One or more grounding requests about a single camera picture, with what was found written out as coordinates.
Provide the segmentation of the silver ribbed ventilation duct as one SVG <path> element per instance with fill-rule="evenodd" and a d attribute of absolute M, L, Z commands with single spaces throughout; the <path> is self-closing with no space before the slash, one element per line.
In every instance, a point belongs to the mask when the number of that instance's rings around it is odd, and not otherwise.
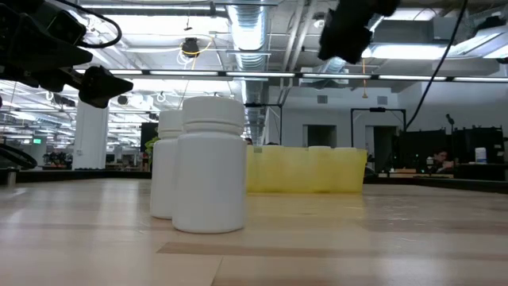
<path fill-rule="evenodd" d="M 243 72 L 264 71 L 267 57 L 260 50 L 266 46 L 268 8 L 257 5 L 229 6 L 233 46 L 237 67 Z"/>

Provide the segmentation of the person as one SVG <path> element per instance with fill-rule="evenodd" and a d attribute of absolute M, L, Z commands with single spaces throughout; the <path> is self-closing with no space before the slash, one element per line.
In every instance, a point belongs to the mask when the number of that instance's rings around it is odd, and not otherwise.
<path fill-rule="evenodd" d="M 438 149 L 430 158 L 432 159 L 431 164 L 427 165 L 429 173 L 453 173 L 454 162 L 448 160 L 448 152 L 445 149 Z"/>

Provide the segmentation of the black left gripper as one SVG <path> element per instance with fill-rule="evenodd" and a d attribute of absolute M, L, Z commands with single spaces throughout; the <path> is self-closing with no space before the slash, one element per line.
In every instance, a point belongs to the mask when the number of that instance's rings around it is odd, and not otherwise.
<path fill-rule="evenodd" d="M 49 34 L 47 26 L 60 10 L 45 0 L 0 0 L 0 79 L 31 87 L 61 90 L 62 70 L 91 62 L 93 55 Z M 133 89 L 133 83 L 103 66 L 88 68 L 79 99 L 96 108 Z"/>

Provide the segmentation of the black room divider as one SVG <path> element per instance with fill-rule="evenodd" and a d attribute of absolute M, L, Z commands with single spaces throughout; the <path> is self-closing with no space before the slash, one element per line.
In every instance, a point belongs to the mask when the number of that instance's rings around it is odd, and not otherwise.
<path fill-rule="evenodd" d="M 503 164 L 508 156 L 508 137 L 499 127 L 475 127 L 401 132 L 392 139 L 392 163 L 397 168 L 419 168 L 435 152 L 447 153 L 447 160 L 459 164 L 475 162 L 475 150 L 485 148 L 488 164 Z"/>

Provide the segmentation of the black gantry frame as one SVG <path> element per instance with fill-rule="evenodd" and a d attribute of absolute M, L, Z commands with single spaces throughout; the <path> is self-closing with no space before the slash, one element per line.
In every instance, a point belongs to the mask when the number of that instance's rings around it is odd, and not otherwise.
<path fill-rule="evenodd" d="M 349 124 L 350 124 L 350 146 L 354 148 L 355 142 L 354 142 L 354 113 L 356 111 L 367 111 L 369 113 L 386 113 L 387 111 L 394 111 L 394 112 L 400 112 L 402 114 L 402 130 L 403 132 L 407 131 L 407 116 L 406 116 L 406 109 L 393 109 L 393 108 L 385 108 L 385 107 L 370 107 L 370 108 L 351 108 L 349 110 Z"/>

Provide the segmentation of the black ceiling-hung device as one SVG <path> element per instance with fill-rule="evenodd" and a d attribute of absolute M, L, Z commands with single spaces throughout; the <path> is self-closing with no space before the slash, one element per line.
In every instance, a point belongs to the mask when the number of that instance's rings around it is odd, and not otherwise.
<path fill-rule="evenodd" d="M 198 46 L 198 39 L 195 37 L 188 37 L 182 44 L 182 53 L 187 58 L 195 58 L 198 56 L 200 49 Z"/>

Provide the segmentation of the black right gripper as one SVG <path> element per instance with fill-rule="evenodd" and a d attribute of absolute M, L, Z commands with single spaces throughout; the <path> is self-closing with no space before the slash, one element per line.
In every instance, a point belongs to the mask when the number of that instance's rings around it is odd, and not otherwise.
<path fill-rule="evenodd" d="M 340 0 L 337 12 L 354 20 L 370 20 L 374 14 L 391 16 L 400 0 Z"/>

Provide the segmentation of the white building column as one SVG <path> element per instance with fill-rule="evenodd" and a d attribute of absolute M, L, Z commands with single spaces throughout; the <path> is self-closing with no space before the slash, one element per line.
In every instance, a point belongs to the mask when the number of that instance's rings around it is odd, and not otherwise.
<path fill-rule="evenodd" d="M 76 115 L 73 169 L 104 169 L 109 109 L 99 109 L 79 100 Z"/>

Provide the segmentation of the white plastic pill bottle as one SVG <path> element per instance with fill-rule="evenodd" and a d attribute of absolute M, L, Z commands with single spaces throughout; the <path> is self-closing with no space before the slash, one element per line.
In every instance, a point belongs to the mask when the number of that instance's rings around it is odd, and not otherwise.
<path fill-rule="evenodd" d="M 160 112 L 159 140 L 153 145 L 152 186 L 150 214 L 152 217 L 172 219 L 171 204 L 174 201 L 175 162 L 178 137 L 183 131 L 183 112 Z"/>
<path fill-rule="evenodd" d="M 175 203 L 177 230 L 221 234 L 244 227 L 247 143 L 244 105 L 203 96 L 183 102 L 183 134 L 178 138 Z"/>

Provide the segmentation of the green plant in white pot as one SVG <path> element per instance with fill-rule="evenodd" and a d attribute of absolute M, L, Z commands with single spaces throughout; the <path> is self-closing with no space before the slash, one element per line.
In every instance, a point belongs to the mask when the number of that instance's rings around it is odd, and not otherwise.
<path fill-rule="evenodd" d="M 147 154 L 148 156 L 148 159 L 149 160 L 152 160 L 152 157 L 153 157 L 153 149 L 154 149 L 154 144 L 159 140 L 158 137 L 153 137 L 152 139 L 150 139 L 149 141 L 147 141 L 145 144 L 144 144 L 144 147 L 145 147 L 145 153 Z"/>

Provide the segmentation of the yellow translucent plastic basket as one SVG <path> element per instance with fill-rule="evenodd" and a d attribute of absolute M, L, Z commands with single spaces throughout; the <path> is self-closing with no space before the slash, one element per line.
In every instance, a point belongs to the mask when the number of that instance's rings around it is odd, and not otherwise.
<path fill-rule="evenodd" d="M 249 193 L 361 193 L 364 149 L 265 145 L 247 148 Z"/>

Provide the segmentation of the black display board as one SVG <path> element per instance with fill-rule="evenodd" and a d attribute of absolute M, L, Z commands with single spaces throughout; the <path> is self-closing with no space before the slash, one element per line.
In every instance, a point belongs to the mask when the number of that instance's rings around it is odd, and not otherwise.
<path fill-rule="evenodd" d="M 153 138 L 158 136 L 158 123 L 157 122 L 145 122 L 140 127 L 140 151 L 142 153 L 146 150 L 146 143 L 151 141 Z"/>

